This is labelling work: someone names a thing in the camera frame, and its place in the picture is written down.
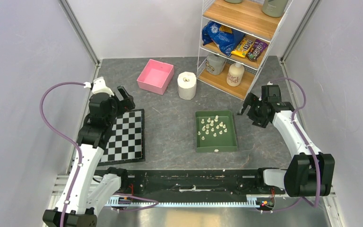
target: white metal shelf frame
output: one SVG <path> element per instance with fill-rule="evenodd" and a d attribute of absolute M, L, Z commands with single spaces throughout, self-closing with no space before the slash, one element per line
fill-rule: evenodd
<path fill-rule="evenodd" d="M 264 0 L 250 0 L 250 1 L 253 1 L 253 2 L 256 2 L 256 3 L 263 3 L 263 2 L 264 2 Z M 262 60 L 262 62 L 259 64 L 258 69 L 256 69 L 256 68 L 254 68 L 254 67 L 252 67 L 252 66 L 248 66 L 248 65 L 244 64 L 243 62 L 240 62 L 240 61 L 237 61 L 237 60 L 231 59 L 231 58 L 229 58 L 229 57 L 223 56 L 223 55 L 221 55 L 221 54 L 218 54 L 218 53 L 216 53 L 216 52 L 213 52 L 213 51 L 207 50 L 206 48 L 203 48 L 203 47 L 202 47 L 202 28 L 203 28 L 203 26 L 205 26 L 205 25 L 203 25 L 203 24 L 202 24 L 202 22 L 203 22 L 203 19 L 204 19 L 204 18 L 205 18 L 205 19 L 208 19 L 208 20 L 211 20 L 211 19 L 209 19 L 209 18 L 207 18 L 207 17 L 205 17 L 205 16 L 203 16 L 203 15 L 204 15 L 204 12 L 205 12 L 205 11 L 207 11 L 207 10 L 209 9 L 209 7 L 211 7 L 211 6 L 212 6 L 212 4 L 214 4 L 214 2 L 215 2 L 215 0 L 203 0 L 203 1 L 202 1 L 202 12 L 201 12 L 201 28 L 200 28 L 200 31 L 199 31 L 200 36 L 199 36 L 199 48 L 198 48 L 198 60 L 197 60 L 197 79 L 198 79 L 198 80 L 200 80 L 200 79 L 199 79 L 199 76 L 201 75 L 202 71 L 205 69 L 205 61 L 206 61 L 206 59 L 205 59 L 205 60 L 204 60 L 204 61 L 200 64 L 200 63 L 199 63 L 199 57 L 200 57 L 200 56 L 208 56 L 208 54 L 209 54 L 209 53 L 212 53 L 212 54 L 215 54 L 215 55 L 221 56 L 221 57 L 223 57 L 223 58 L 226 58 L 228 63 L 234 63 L 234 62 L 241 63 L 242 65 L 244 65 L 244 69 L 245 69 L 246 71 L 251 72 L 252 74 L 254 74 L 254 75 L 255 75 L 255 76 L 254 76 L 254 80 L 253 80 L 253 82 L 251 83 L 250 88 L 248 89 L 248 91 L 247 91 L 247 93 L 246 93 L 246 96 L 247 96 L 247 95 L 248 95 L 248 93 L 252 90 L 252 88 L 253 88 L 253 86 L 254 86 L 255 82 L 257 82 L 258 77 L 259 77 L 259 75 L 260 75 L 260 74 L 261 74 L 261 72 L 262 72 L 263 66 L 264 66 L 265 62 L 267 61 L 267 59 L 268 59 L 268 56 L 269 56 L 270 50 L 272 49 L 272 46 L 273 46 L 273 44 L 274 44 L 274 41 L 275 41 L 275 39 L 277 38 L 277 36 L 279 35 L 280 28 L 281 28 L 282 24 L 284 23 L 284 21 L 285 21 L 285 19 L 286 19 L 286 16 L 287 16 L 287 15 L 288 15 L 288 13 L 289 13 L 289 9 L 290 9 L 290 6 L 291 6 L 292 1 L 293 1 L 293 0 L 289 0 L 289 2 L 288 2 L 288 4 L 287 4 L 287 8 L 286 8 L 286 10 L 285 10 L 285 13 L 284 13 L 284 15 L 282 16 L 282 18 L 280 19 L 279 24 L 277 25 L 277 27 L 276 27 L 276 31 L 275 31 L 275 33 L 274 33 L 274 35 L 273 35 L 273 37 L 272 37 L 272 39 L 271 39 L 271 40 L 263 39 L 263 38 L 261 38 L 261 37 L 256 36 L 255 34 L 248 33 L 248 32 L 244 32 L 244 31 L 242 31 L 242 30 L 240 30 L 240 29 L 237 29 L 237 28 L 235 28 L 235 27 L 233 27 L 233 26 L 227 26 L 227 25 L 223 24 L 222 22 L 215 21 L 215 22 L 220 23 L 220 24 L 222 24 L 222 25 L 224 25 L 224 26 L 227 26 L 227 27 L 233 28 L 233 29 L 238 30 L 238 31 L 241 31 L 241 32 L 243 32 L 243 33 L 245 33 L 245 34 L 248 34 L 248 35 L 251 35 L 251 36 L 256 37 L 256 38 L 258 38 L 258 39 L 265 40 L 265 41 L 269 42 L 269 46 L 268 46 L 268 48 L 267 48 L 267 51 L 264 53 L 265 55 L 264 55 L 264 57 L 263 57 L 263 60 Z"/>

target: white cable tie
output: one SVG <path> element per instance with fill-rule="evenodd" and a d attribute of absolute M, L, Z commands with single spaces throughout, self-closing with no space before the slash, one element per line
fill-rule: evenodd
<path fill-rule="evenodd" d="M 292 118 L 292 121 L 291 121 L 291 122 L 292 122 L 292 123 L 293 123 L 293 122 L 299 123 L 299 122 L 298 122 L 298 119 L 293 119 L 293 118 Z"/>
<path fill-rule="evenodd" d="M 314 144 L 308 144 L 308 145 L 305 145 L 305 147 L 308 149 L 308 147 L 312 147 L 314 148 Z"/>
<path fill-rule="evenodd" d="M 84 88 L 91 88 L 90 82 L 84 82 Z"/>

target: metal frame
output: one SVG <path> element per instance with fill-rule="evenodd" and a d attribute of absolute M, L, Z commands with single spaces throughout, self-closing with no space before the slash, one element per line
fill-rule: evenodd
<path fill-rule="evenodd" d="M 251 0 L 251 1 L 253 1 L 253 2 L 257 2 L 257 3 L 263 3 L 264 2 L 264 0 Z M 268 56 L 269 56 L 269 53 L 270 53 L 270 50 L 272 49 L 272 46 L 273 46 L 273 44 L 274 44 L 274 40 L 277 38 L 277 36 L 279 35 L 279 31 L 280 31 L 280 28 L 281 28 L 281 25 L 284 23 L 284 21 L 285 21 L 285 19 L 286 19 L 286 16 L 288 15 L 288 13 L 289 13 L 289 10 L 290 10 L 290 6 L 291 6 L 291 3 L 292 3 L 292 1 L 293 0 L 289 0 L 289 2 L 288 2 L 288 6 L 287 6 L 287 8 L 286 8 L 286 11 L 285 11 L 285 14 L 282 16 L 282 18 L 280 19 L 280 21 L 279 21 L 279 24 L 277 25 L 277 28 L 276 28 L 276 31 L 275 31 L 275 33 L 274 33 L 274 35 L 273 35 L 273 37 L 272 37 L 272 39 L 271 40 L 267 40 L 267 39 L 264 39 L 264 38 L 261 38 L 261 37 L 259 37 L 259 36 L 256 36 L 256 35 L 254 35 L 254 34 L 251 34 L 251 33 L 248 33 L 248 32 L 244 32 L 244 31 L 242 31 L 242 30 L 240 30 L 240 29 L 236 29 L 236 28 L 234 28 L 234 27 L 231 27 L 231 26 L 228 26 L 228 27 L 231 27 L 231 28 L 233 28 L 233 29 L 235 29 L 235 30 L 237 30 L 237 31 L 240 31 L 240 32 L 243 32 L 243 33 L 245 33 L 245 34 L 249 34 L 249 35 L 251 35 L 251 36 L 253 36 L 253 37 L 256 37 L 256 38 L 258 38 L 258 39 L 261 39 L 261 40 L 264 40 L 264 41 L 267 41 L 267 42 L 269 42 L 269 46 L 268 46 L 268 49 L 267 49 L 267 51 L 265 52 L 265 55 L 264 55 L 264 58 L 263 58 L 263 60 L 262 60 L 262 62 L 259 64 L 259 67 L 258 67 L 258 69 L 256 69 L 256 68 L 253 68 L 253 67 L 251 67 L 251 66 L 248 66 L 248 65 L 245 65 L 244 63 L 242 63 L 242 62 L 239 62 L 239 61 L 236 61 L 236 60 L 233 60 L 233 59 L 231 59 L 231 58 L 229 58 L 229 57 L 226 57 L 226 56 L 223 56 L 223 55 L 220 55 L 220 54 L 218 54 L 218 53 L 215 53 L 215 52 L 213 52 L 213 51 L 210 51 L 210 50 L 207 50 L 207 49 L 205 49 L 205 48 L 203 48 L 202 47 L 202 27 L 203 27 L 203 24 L 202 24 L 202 22 L 203 22 L 203 19 L 205 18 L 205 19 L 208 19 L 208 20 L 211 20 L 211 19 L 209 19 L 209 18 L 207 18 L 207 17 L 205 17 L 205 16 L 203 16 L 203 14 L 204 14 L 204 12 L 206 11 L 206 10 L 208 10 L 208 8 L 215 2 L 215 0 L 203 0 L 202 1 L 202 14 L 201 14 L 201 27 L 200 27 L 200 31 L 199 31 L 199 33 L 200 33 L 200 36 L 199 36 L 199 50 L 198 50 L 198 60 L 197 60 L 197 79 L 198 80 L 200 80 L 199 79 L 199 76 L 201 75 L 201 73 L 202 73 L 202 71 L 204 70 L 204 68 L 205 67 L 203 67 L 203 64 L 204 64 L 204 62 L 202 63 L 202 64 L 200 64 L 199 63 L 199 57 L 201 56 L 200 54 L 201 54 L 201 50 L 204 50 L 205 52 L 206 52 L 206 54 L 208 54 L 208 53 L 213 53 L 213 54 L 216 54 L 216 55 L 218 55 L 218 56 L 221 56 L 221 57 L 223 57 L 223 58 L 226 58 L 227 59 L 227 62 L 228 63 L 230 63 L 230 62 L 238 62 L 238 63 L 241 63 L 243 66 L 244 66 L 244 69 L 246 70 L 246 71 L 248 71 L 248 72 L 250 72 L 250 73 L 252 73 L 252 74 L 254 74 L 255 76 L 254 76 L 254 80 L 252 81 L 252 83 L 251 83 L 251 85 L 250 85 L 250 87 L 248 88 L 248 90 L 247 90 L 247 93 L 246 93 L 246 96 L 248 95 L 248 93 L 252 90 L 252 88 L 253 88 L 253 86 L 254 86 L 254 84 L 257 82 L 257 80 L 258 80 L 258 77 L 259 77 L 259 75 L 261 74 L 261 72 L 262 72 L 262 69 L 264 68 L 264 64 L 265 64 L 265 62 L 267 61 L 267 59 L 268 59 Z"/>
<path fill-rule="evenodd" d="M 318 7 L 319 3 L 320 3 L 320 0 L 312 0 L 310 6 L 308 7 L 307 11 L 305 12 L 304 17 L 301 20 L 299 26 L 297 27 L 289 44 L 287 45 L 287 48 L 286 48 L 285 52 L 283 53 L 283 56 L 280 58 L 280 61 L 283 65 L 284 65 L 286 59 L 288 58 L 290 52 L 292 51 L 292 48 L 296 44 L 298 38 L 301 36 L 301 33 L 303 32 L 304 28 L 307 26 L 308 21 L 312 17 L 312 15 L 313 15 L 315 9 Z"/>
<path fill-rule="evenodd" d="M 78 22 L 76 16 L 74 15 L 73 10 L 71 9 L 67 0 L 58 0 L 60 6 L 62 6 L 63 11 L 65 12 L 69 22 L 74 28 L 77 36 L 80 38 L 82 44 L 84 45 L 88 55 L 90 56 L 91 60 L 94 62 L 96 66 L 99 65 L 100 59 L 95 54 L 90 42 L 87 39 L 86 34 L 84 33 L 83 29 L 81 28 L 80 23 Z"/>

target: green tray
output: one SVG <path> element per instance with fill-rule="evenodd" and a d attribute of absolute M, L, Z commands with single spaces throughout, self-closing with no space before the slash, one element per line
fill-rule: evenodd
<path fill-rule="evenodd" d="M 219 116 L 219 121 L 215 122 L 214 127 L 218 125 L 220 122 L 226 124 L 227 132 L 224 132 L 222 135 L 219 134 L 220 129 L 216 129 L 215 131 L 217 136 L 214 137 L 214 132 L 211 132 L 211 128 L 209 127 L 209 134 L 206 135 L 204 131 L 202 131 L 202 126 L 205 126 L 207 123 L 208 117 L 214 119 L 215 116 Z M 236 139 L 236 131 L 234 129 L 234 120 L 233 114 L 229 110 L 219 110 L 219 111 L 197 111 L 195 112 L 195 121 L 196 121 L 196 140 L 197 140 L 197 152 L 232 152 L 237 151 L 237 139 Z"/>

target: pink box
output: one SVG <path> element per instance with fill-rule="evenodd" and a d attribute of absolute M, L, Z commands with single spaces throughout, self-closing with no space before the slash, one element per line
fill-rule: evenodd
<path fill-rule="evenodd" d="M 150 59 L 137 83 L 141 89 L 163 95 L 173 74 L 173 65 Z"/>

